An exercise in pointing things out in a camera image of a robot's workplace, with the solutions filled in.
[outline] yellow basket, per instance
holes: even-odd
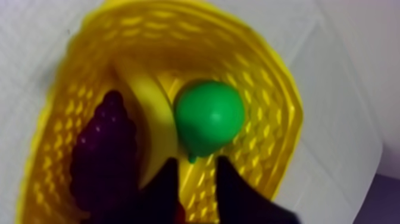
[[[273,198],[302,123],[298,92],[279,56],[247,25],[204,2],[121,0],[90,13],[68,46],[39,118],[17,223],[78,223],[87,216],[69,193],[77,134],[110,89],[122,92],[132,119],[143,118],[130,89],[112,75],[112,61],[120,55],[143,62],[170,102],[180,87],[199,78],[226,82],[243,98],[245,125],[231,144],[194,165],[177,156],[187,221],[218,222],[213,178],[220,154]]]

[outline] grape bunch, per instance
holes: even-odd
[[[136,126],[119,92],[110,91],[73,148],[70,191],[77,206],[92,213],[114,210],[138,195]]]

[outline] dark object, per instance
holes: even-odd
[[[169,159],[156,177],[141,190],[138,199],[131,198],[114,210],[92,215],[81,224],[181,224],[175,222],[178,203],[177,167],[177,161]]]
[[[217,201],[221,223],[299,224],[292,212],[266,200],[236,172],[226,157],[218,158]]]

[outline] toy fruit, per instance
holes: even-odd
[[[229,143],[239,133],[244,119],[245,109],[239,93],[225,83],[197,84],[177,100],[175,120],[190,162]]]
[[[117,76],[126,82],[143,110],[147,122],[145,149],[148,163],[142,168],[139,188],[146,186],[158,173],[165,161],[177,155],[178,140],[174,116],[167,96],[143,64],[129,57],[114,60]]]
[[[107,93],[72,152],[70,191],[80,209],[96,215],[135,198],[135,133],[122,96]]]

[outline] white surface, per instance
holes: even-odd
[[[378,172],[400,179],[400,2],[322,0],[357,68],[385,149]]]
[[[0,0],[0,223],[12,223],[35,122],[70,32],[96,0]],[[382,144],[347,53],[312,0],[213,0],[281,54],[304,103],[304,129],[276,201],[304,223],[351,223]]]

